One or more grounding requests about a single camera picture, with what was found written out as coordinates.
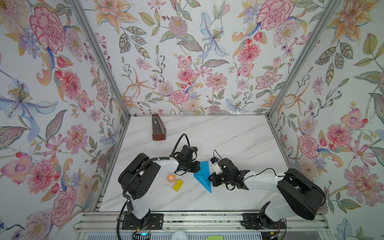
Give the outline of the blue square paper sheet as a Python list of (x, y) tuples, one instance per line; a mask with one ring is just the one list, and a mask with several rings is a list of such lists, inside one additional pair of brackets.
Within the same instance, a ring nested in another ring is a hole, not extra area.
[(211, 182), (209, 181), (210, 176), (210, 165), (209, 161), (200, 162), (200, 170), (194, 174), (195, 179), (209, 192), (212, 193)]

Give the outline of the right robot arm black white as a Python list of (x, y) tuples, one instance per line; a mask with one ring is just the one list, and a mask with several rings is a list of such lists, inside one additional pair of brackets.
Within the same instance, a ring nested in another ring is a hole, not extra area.
[(208, 177), (213, 187), (232, 186), (239, 190), (263, 190), (277, 193), (273, 201), (268, 201), (259, 211), (258, 218), (269, 222), (278, 222), (298, 216), (305, 220), (314, 220), (320, 207), (326, 203), (326, 194), (296, 169), (288, 169), (277, 174), (272, 168), (260, 173), (239, 170), (228, 159), (210, 160), (214, 173)]

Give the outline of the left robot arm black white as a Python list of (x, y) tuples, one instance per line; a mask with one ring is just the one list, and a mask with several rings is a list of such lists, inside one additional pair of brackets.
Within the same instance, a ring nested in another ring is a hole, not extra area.
[(197, 173), (201, 169), (197, 153), (198, 148), (184, 145), (180, 152), (169, 157), (150, 158), (144, 153), (138, 154), (118, 177), (130, 213), (140, 221), (147, 217), (150, 208), (144, 195), (158, 174)]

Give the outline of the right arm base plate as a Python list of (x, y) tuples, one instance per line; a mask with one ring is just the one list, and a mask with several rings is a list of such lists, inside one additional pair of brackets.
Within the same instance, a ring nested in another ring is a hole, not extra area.
[(284, 230), (287, 227), (284, 219), (273, 222), (264, 214), (245, 213), (242, 217), (241, 225), (246, 230)]

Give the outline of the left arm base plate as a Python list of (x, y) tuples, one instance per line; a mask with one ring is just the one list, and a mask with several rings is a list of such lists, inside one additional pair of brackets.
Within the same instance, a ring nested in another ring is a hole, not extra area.
[(147, 214), (139, 220), (133, 214), (124, 214), (120, 221), (122, 230), (161, 230), (164, 223), (164, 214)]

